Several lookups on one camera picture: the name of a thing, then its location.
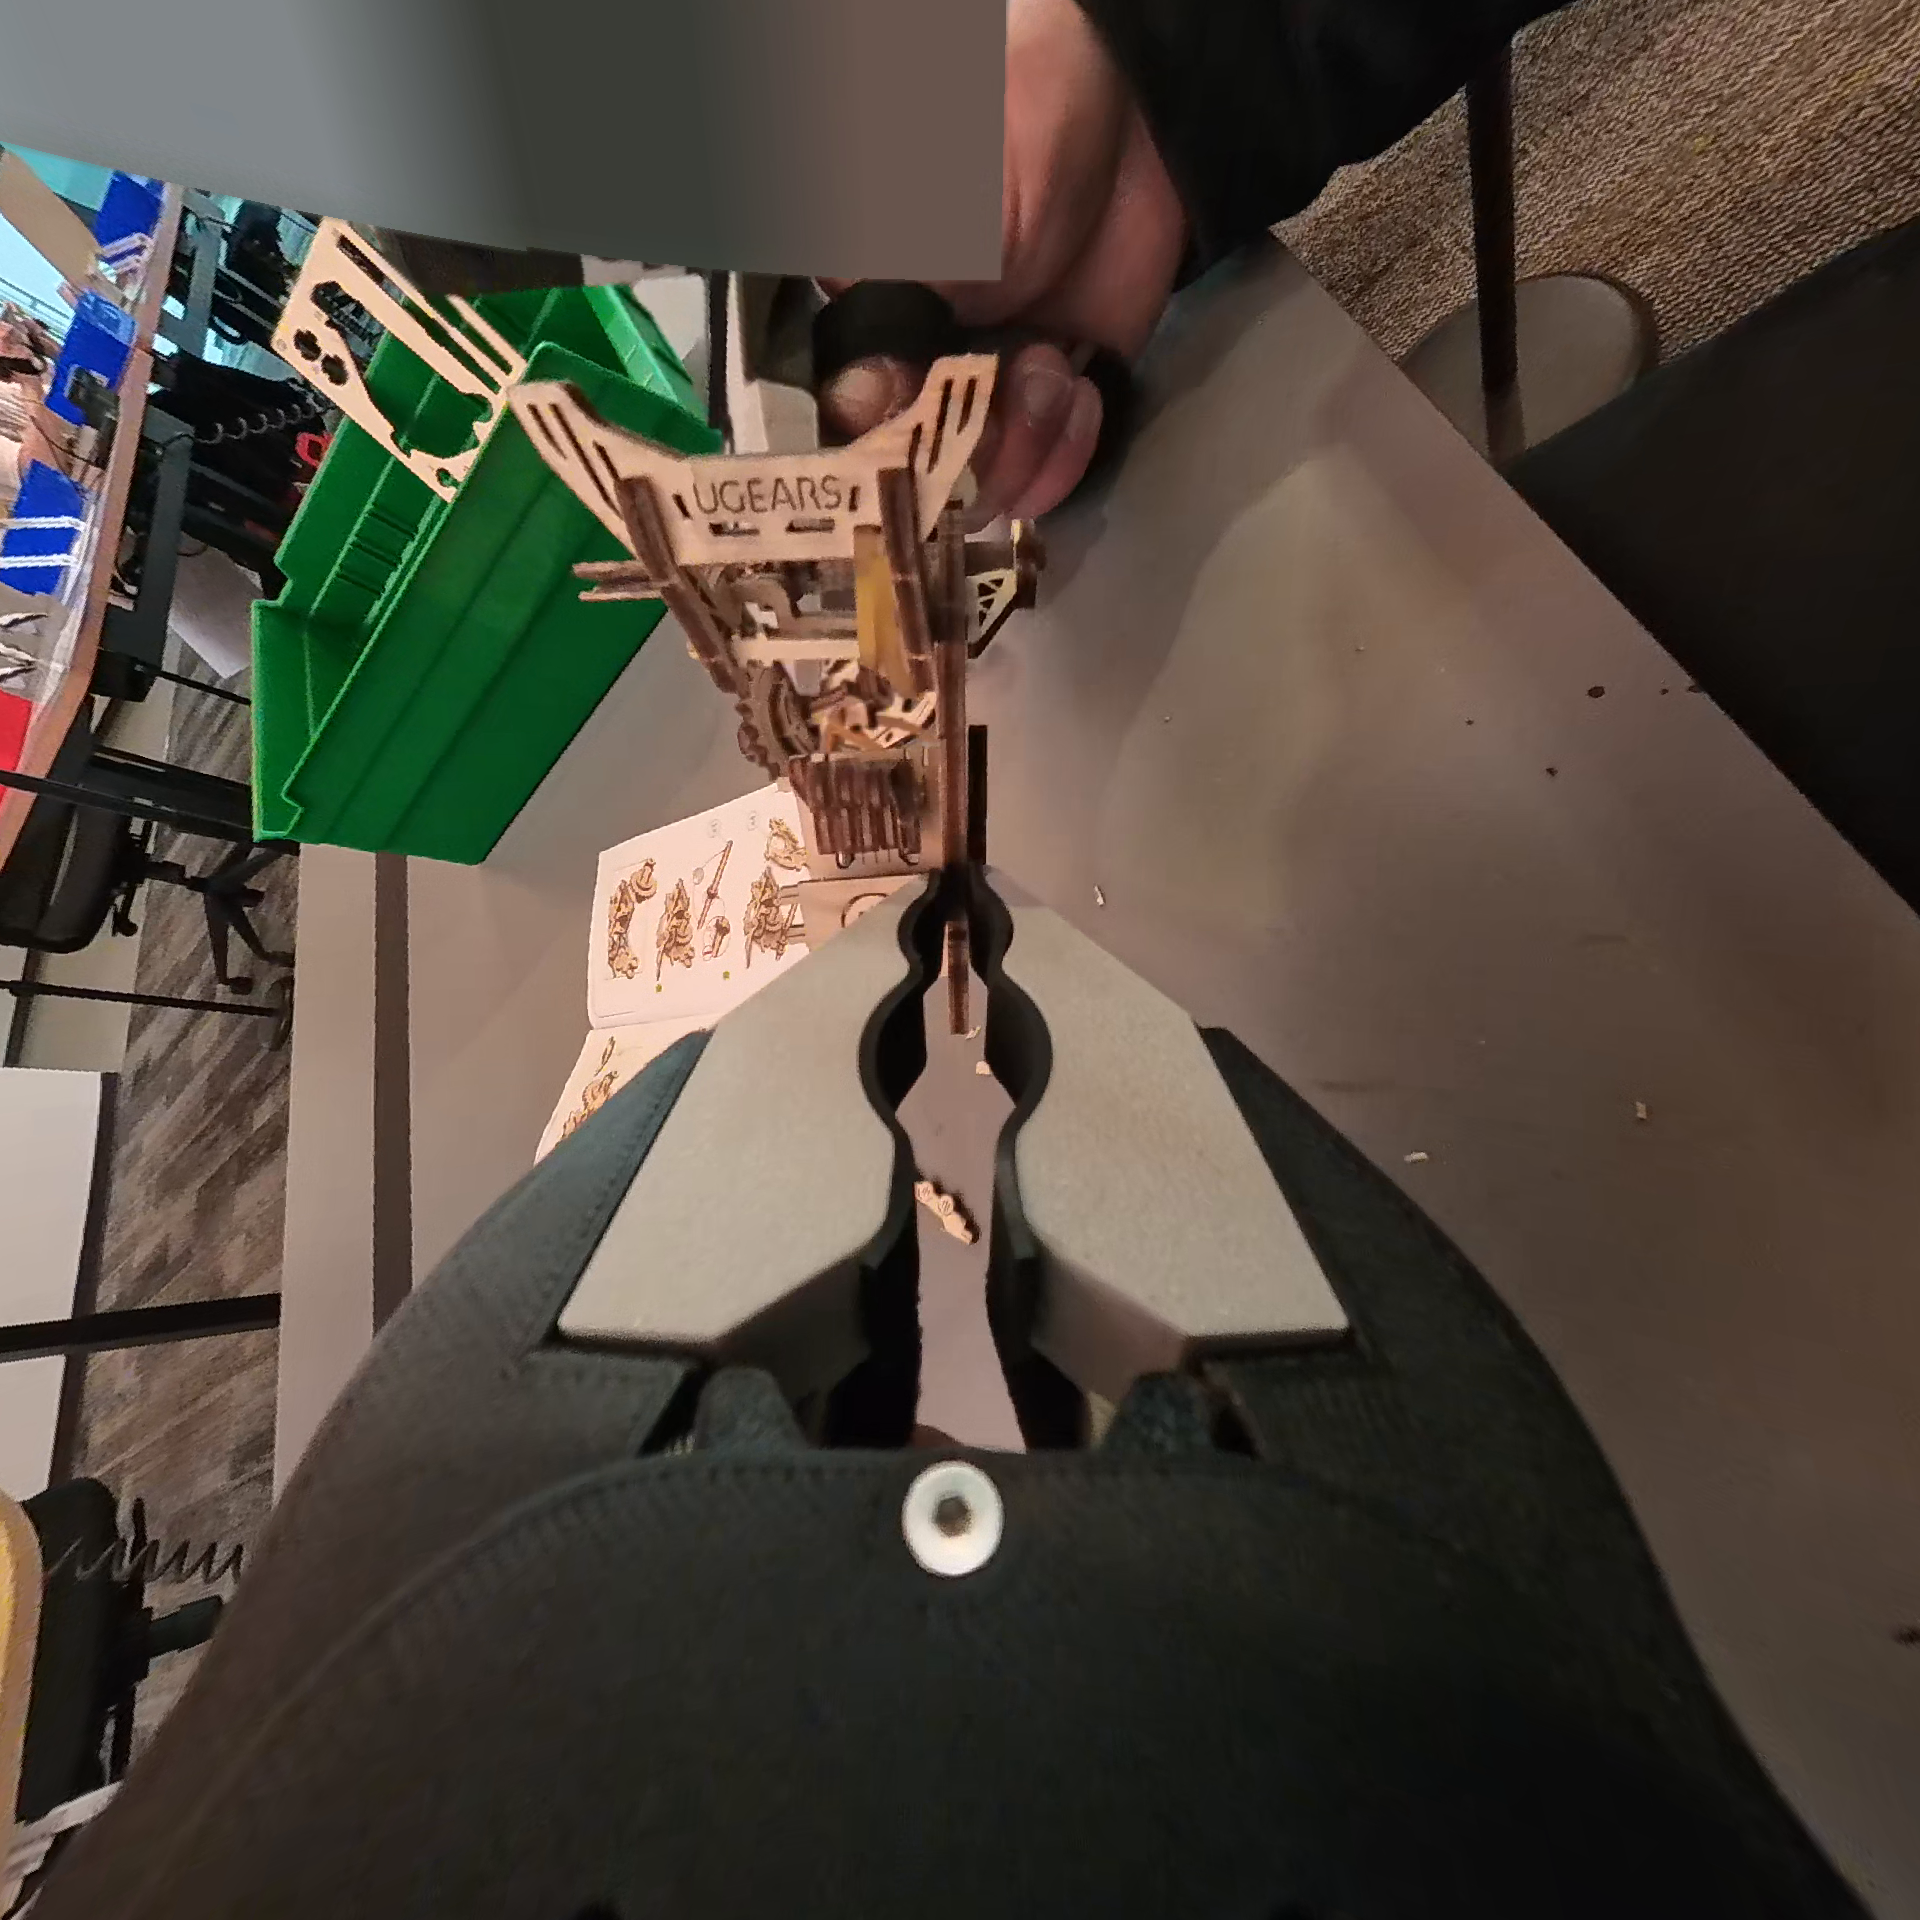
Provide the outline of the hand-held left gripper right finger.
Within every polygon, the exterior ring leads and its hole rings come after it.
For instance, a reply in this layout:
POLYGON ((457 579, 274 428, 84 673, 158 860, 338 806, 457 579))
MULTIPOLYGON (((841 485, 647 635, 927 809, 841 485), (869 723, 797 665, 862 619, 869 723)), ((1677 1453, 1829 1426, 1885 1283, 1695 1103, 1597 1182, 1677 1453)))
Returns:
POLYGON ((1204 1028, 1054 909, 968 870, 995 1140, 985 1315, 1029 1449, 1148 1376, 1352 1333, 1204 1028))

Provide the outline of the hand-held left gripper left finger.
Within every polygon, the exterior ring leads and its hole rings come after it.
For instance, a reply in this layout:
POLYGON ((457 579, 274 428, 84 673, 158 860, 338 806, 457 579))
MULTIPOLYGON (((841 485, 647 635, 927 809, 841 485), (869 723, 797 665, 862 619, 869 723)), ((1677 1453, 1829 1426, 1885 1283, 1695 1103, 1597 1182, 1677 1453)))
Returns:
POLYGON ((759 1368, 811 1438, 908 1443, 924 1328, 899 1099, 927 1068, 944 909, 938 879, 902 885, 708 1030, 559 1308, 568 1342, 759 1368))

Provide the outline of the wooden model frame assembly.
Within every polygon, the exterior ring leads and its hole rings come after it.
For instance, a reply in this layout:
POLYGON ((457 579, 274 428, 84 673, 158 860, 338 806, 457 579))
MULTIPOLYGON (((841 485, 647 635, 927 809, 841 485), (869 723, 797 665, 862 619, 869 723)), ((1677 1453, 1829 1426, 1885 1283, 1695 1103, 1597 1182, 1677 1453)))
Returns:
POLYGON ((801 803, 808 950, 981 840, 968 665, 1042 570, 1032 523, 965 529, 995 378, 998 358, 948 355, 854 443, 694 456, 599 418, 575 382, 511 398, 545 465, 627 545, 575 569, 582 600, 661 600, 747 762, 801 803))

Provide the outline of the person's right forearm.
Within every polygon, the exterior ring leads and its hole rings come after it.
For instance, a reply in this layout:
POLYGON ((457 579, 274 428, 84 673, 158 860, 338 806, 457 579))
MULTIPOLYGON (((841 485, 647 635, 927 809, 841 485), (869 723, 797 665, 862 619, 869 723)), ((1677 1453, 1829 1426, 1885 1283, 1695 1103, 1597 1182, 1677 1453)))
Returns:
POLYGON ((1182 278, 1301 213, 1468 85, 1551 2, 1084 2, 1189 245, 1182 278))

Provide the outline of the person's right hand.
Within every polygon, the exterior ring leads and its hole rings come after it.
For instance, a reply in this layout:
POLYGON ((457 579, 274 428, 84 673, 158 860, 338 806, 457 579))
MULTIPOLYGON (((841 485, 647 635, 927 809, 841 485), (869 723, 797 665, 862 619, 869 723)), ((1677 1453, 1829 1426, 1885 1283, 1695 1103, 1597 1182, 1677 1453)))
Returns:
POLYGON ((935 282, 998 340, 974 523, 1041 518, 1079 485, 1105 413, 1094 358, 1148 343, 1187 255, 1178 188, 1078 2, 1005 6, 1001 223, 998 278, 935 282))

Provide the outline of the open instruction booklet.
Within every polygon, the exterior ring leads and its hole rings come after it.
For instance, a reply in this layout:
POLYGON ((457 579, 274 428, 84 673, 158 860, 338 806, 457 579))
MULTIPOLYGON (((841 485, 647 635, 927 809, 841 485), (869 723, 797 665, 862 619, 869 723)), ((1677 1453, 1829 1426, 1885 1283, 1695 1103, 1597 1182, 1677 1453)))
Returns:
POLYGON ((804 879, 801 803, 779 783, 599 853, 589 1036, 541 1133, 541 1158, 658 1053, 805 956, 804 879))

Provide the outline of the green plastic bin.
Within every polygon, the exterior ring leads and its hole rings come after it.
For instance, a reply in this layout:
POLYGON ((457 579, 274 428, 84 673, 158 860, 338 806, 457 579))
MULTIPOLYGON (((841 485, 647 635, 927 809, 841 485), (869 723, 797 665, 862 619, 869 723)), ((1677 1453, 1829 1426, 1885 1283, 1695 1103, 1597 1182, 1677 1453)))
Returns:
POLYGON ((481 862, 661 625, 504 413, 454 499, 339 423, 251 608, 254 840, 481 862))

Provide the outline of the cut-out plywood sheet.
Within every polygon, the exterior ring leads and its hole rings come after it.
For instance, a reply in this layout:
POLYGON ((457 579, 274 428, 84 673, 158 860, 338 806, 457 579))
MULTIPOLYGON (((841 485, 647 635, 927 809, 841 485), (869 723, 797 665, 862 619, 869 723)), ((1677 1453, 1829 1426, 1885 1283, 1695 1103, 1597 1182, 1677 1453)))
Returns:
POLYGON ((325 218, 279 305, 272 350, 435 498, 454 499, 491 440, 527 358, 465 296, 431 300, 345 220, 325 218), (459 398, 465 426, 422 445, 371 389, 394 349, 459 398))

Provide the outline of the blue storage bin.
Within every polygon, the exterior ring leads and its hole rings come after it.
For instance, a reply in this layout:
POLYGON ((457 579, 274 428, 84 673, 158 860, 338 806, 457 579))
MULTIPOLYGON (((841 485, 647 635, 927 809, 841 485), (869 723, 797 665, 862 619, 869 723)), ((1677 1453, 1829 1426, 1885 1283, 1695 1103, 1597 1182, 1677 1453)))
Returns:
POLYGON ((75 378, 89 375, 114 393, 127 375, 134 340, 137 322, 122 305, 97 290, 84 290, 49 375, 49 412, 79 428, 84 402, 75 398, 75 378))
POLYGON ((62 600, 79 562, 89 503, 65 472, 29 460, 2 519, 2 585, 62 600))

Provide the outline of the black table leg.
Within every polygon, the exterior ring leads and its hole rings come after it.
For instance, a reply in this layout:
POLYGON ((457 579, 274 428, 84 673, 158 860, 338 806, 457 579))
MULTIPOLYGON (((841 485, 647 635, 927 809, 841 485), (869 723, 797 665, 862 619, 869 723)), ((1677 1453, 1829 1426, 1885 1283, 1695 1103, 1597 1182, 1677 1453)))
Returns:
POLYGON ((1477 359, 1487 445, 1498 465, 1522 448, 1511 63, 1515 48, 1504 43, 1465 85, 1477 359))

